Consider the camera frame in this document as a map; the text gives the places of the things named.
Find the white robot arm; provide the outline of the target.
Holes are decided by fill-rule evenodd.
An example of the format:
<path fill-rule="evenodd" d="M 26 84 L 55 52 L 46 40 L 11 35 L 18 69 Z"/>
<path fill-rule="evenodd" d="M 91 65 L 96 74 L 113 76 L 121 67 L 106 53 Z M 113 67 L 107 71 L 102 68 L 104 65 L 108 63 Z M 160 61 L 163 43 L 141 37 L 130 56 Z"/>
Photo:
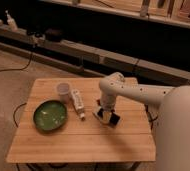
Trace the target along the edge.
<path fill-rule="evenodd" d="M 120 72 L 103 77 L 99 82 L 99 88 L 101 90 L 100 106 L 104 111 L 115 109 L 118 96 L 146 105 L 159 106 L 163 98 L 173 89 L 172 86 L 128 85 Z"/>

